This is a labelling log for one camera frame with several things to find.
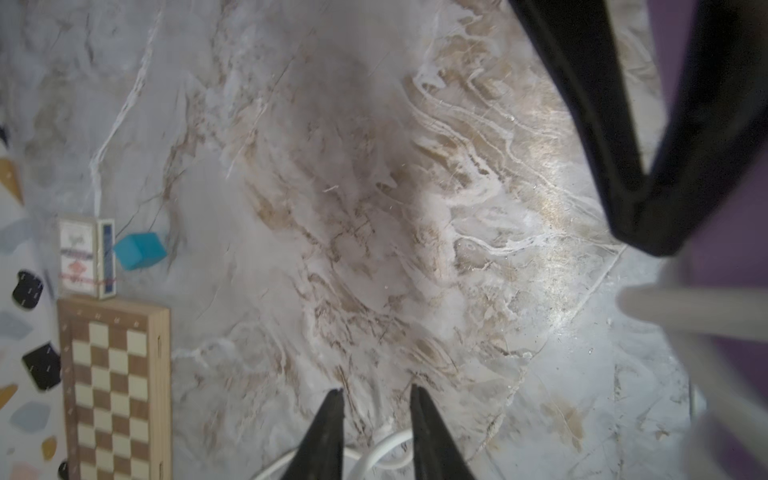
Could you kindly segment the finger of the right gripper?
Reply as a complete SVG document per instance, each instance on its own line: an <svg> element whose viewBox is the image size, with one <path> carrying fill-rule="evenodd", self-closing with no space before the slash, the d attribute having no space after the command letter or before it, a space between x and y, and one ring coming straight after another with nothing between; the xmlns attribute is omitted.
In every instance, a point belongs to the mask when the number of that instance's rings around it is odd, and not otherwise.
<svg viewBox="0 0 768 480"><path fill-rule="evenodd" d="M647 6L668 123L626 241L664 257L730 196L767 139L767 4Z"/></svg>
<svg viewBox="0 0 768 480"><path fill-rule="evenodd" d="M645 175L606 3L510 5L570 111L612 234L634 240Z"/></svg>

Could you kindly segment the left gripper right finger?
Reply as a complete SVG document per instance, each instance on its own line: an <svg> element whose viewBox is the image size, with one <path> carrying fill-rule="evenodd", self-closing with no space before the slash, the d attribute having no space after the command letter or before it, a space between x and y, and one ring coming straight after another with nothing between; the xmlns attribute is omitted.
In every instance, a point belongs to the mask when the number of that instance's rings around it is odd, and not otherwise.
<svg viewBox="0 0 768 480"><path fill-rule="evenodd" d="M410 393L416 480L474 480L428 391Z"/></svg>

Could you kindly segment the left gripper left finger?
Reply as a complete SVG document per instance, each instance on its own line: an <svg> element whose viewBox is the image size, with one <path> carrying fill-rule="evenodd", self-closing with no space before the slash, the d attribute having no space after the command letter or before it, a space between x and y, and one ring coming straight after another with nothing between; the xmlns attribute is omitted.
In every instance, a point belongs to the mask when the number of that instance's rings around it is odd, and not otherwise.
<svg viewBox="0 0 768 480"><path fill-rule="evenodd" d="M287 480L340 480L343 474L344 393L325 397L282 476Z"/></svg>

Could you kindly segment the purple power strip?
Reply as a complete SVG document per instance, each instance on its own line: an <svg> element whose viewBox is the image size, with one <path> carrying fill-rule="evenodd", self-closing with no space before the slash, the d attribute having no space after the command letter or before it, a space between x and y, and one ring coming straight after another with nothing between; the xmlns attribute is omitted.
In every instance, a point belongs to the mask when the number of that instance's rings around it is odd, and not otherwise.
<svg viewBox="0 0 768 480"><path fill-rule="evenodd" d="M692 1L650 1L651 30L660 61L665 99L674 100ZM692 284L704 287L767 287L767 150L713 219L692 240L687 260ZM740 378L767 398L767 345L720 339L719 352Z"/></svg>

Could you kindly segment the wooden chess board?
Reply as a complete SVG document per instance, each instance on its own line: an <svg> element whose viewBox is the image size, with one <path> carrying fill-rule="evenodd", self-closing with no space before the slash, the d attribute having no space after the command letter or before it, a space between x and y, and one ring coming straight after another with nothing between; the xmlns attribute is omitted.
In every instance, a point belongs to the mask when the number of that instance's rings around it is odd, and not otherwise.
<svg viewBox="0 0 768 480"><path fill-rule="evenodd" d="M170 309L72 296L57 317L69 478L171 478Z"/></svg>

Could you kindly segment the teal cube block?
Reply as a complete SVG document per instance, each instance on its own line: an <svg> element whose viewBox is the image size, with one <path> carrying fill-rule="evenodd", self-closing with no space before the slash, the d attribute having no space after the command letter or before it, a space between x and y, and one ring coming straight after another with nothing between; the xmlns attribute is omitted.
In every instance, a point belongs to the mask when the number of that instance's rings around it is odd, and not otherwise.
<svg viewBox="0 0 768 480"><path fill-rule="evenodd" d="M126 271L151 267L167 256L165 247L154 232L127 235L115 244L114 252Z"/></svg>

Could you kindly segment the playing card box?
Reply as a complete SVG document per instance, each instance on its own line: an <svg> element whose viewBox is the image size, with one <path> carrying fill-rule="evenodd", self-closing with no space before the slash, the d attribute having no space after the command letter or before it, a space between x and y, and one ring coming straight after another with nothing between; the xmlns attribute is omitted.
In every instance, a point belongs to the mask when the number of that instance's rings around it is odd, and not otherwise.
<svg viewBox="0 0 768 480"><path fill-rule="evenodd" d="M59 284L64 295L104 300L117 295L115 222L93 217L58 218Z"/></svg>

